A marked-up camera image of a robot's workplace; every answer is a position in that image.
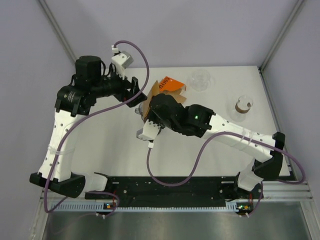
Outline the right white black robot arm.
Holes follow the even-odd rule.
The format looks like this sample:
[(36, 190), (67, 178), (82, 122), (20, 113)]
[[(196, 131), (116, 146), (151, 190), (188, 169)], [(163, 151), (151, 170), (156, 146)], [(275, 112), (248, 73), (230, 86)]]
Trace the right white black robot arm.
[(214, 139), (252, 157), (251, 163), (236, 175), (233, 192), (245, 198), (263, 180), (277, 180), (283, 166), (286, 136), (258, 133), (215, 113), (199, 104), (183, 106), (173, 96), (160, 93), (151, 98), (149, 110), (161, 124), (187, 137)]

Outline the brown paper coffee filter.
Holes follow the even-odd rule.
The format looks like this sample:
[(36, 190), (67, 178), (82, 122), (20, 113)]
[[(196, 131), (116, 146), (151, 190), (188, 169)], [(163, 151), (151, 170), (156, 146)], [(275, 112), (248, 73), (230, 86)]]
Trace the brown paper coffee filter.
[(144, 123), (146, 122), (147, 116), (149, 114), (150, 102), (152, 98), (158, 95), (159, 93), (160, 93), (160, 85), (159, 85), (159, 82), (156, 80), (147, 95), (147, 100), (142, 103), (142, 120)]

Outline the clear plastic coffee dripper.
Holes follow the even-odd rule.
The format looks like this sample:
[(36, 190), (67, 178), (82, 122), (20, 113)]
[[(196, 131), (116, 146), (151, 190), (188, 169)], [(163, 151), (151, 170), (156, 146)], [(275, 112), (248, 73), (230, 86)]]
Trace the clear plastic coffee dripper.
[(140, 103), (137, 108), (135, 108), (134, 112), (137, 115), (140, 115), (142, 119), (144, 119), (144, 104)]

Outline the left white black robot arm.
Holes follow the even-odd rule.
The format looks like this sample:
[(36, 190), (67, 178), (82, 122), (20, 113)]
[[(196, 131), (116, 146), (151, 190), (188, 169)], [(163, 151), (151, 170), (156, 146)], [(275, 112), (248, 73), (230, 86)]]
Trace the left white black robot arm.
[(126, 52), (115, 54), (109, 67), (97, 56), (85, 55), (76, 60), (71, 82), (57, 93), (52, 135), (41, 167), (29, 177), (32, 184), (70, 198), (80, 195), (86, 178), (71, 171), (80, 129), (76, 123), (89, 115), (99, 98), (114, 96), (124, 103), (138, 93), (138, 79), (128, 80), (125, 76), (132, 62)]

